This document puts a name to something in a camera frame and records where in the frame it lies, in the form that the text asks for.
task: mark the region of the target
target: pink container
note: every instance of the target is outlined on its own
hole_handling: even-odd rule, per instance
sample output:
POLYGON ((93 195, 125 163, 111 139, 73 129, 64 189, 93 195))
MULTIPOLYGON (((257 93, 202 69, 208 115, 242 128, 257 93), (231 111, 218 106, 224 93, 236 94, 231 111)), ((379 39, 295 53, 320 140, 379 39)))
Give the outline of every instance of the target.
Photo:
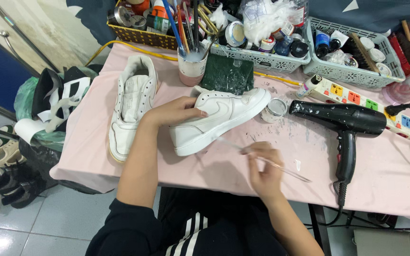
POLYGON ((410 101, 410 75, 403 82, 396 82, 382 88, 382 94, 392 104, 410 101))

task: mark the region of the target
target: hand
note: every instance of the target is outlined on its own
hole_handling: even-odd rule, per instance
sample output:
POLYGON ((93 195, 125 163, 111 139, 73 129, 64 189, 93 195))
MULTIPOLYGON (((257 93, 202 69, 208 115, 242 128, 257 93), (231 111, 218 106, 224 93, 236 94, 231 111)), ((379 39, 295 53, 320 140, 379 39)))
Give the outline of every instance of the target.
POLYGON ((190 118, 206 118, 208 113, 194 108, 197 98, 182 96, 164 105, 150 109, 142 120, 161 127, 162 125, 177 124, 190 118))
POLYGON ((282 171, 278 167, 265 163, 264 170, 259 172, 256 157, 263 157, 284 167, 284 162, 280 159, 278 150, 272 148, 270 143, 266 141, 255 142, 249 147, 251 152, 246 155, 248 156, 249 178, 252 188, 265 203, 266 201, 276 200, 279 196, 282 196, 280 188, 282 171))

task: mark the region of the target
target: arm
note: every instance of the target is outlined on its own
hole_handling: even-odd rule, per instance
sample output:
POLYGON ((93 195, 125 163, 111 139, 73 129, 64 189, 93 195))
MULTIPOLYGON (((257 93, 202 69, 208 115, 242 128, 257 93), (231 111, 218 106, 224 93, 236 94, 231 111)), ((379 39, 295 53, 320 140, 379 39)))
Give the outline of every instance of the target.
POLYGON ((134 206, 153 207, 158 185, 158 130, 162 125, 179 123, 208 114, 193 108, 197 98, 180 97, 144 114, 118 183, 117 199, 134 206))
POLYGON ((273 149, 268 142, 256 142, 250 147, 252 152, 248 154, 248 164, 251 185, 268 209, 278 241, 292 256, 324 255, 319 244, 302 224, 281 192, 282 171, 266 164, 264 171, 259 172, 256 156, 284 166, 279 158, 278 150, 273 149))

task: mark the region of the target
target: tiled floor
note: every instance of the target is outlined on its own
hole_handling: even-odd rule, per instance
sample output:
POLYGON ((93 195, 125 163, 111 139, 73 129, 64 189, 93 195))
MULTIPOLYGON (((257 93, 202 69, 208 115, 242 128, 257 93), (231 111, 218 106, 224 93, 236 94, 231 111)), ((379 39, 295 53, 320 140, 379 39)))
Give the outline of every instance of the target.
MULTIPOLYGON (((159 193, 154 212, 157 215, 159 193)), ((0 256, 83 256, 89 241, 103 225, 109 213, 108 206, 116 191, 104 195, 85 195, 60 185, 43 193, 28 207, 0 210, 0 256)), ((311 223, 308 205, 291 202, 303 223, 311 223)), ((336 213, 325 209, 327 221, 336 213)), ((337 224, 343 224, 343 217, 337 224)), ((410 226, 410 220, 400 219, 400 225, 410 226)), ((352 243, 353 229, 329 228, 333 256, 356 256, 352 243)))

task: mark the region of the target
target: light blue basket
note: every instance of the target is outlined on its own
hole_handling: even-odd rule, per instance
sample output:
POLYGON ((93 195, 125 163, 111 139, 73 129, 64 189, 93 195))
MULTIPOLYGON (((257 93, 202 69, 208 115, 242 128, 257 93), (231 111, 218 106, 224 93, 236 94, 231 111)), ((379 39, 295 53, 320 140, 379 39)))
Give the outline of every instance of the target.
POLYGON ((308 21, 305 40, 309 44, 309 54, 311 56, 311 61, 303 66, 303 72, 305 74, 319 74, 324 78, 371 89, 382 88, 392 82, 402 82, 406 79, 406 76, 401 68, 400 60, 398 59, 395 50, 393 50, 387 37, 382 34, 343 26, 333 22, 310 17, 308 21), (319 29, 323 32, 326 32, 329 29, 335 29, 339 30, 345 35, 354 32, 359 37, 370 38, 375 44, 379 45, 379 50, 384 53, 385 61, 383 61, 382 63, 390 68, 392 75, 387 76, 361 68, 348 67, 345 65, 320 60, 319 58, 317 58, 314 52, 314 40, 312 38, 312 30, 316 29, 319 29))
POLYGON ((252 61, 254 62, 254 67, 278 71, 282 73, 292 73, 299 66, 308 64, 311 60, 309 54, 306 55, 306 58, 304 60, 301 60, 266 52, 222 46, 219 44, 213 44, 210 52, 216 55, 227 56, 237 60, 252 61))

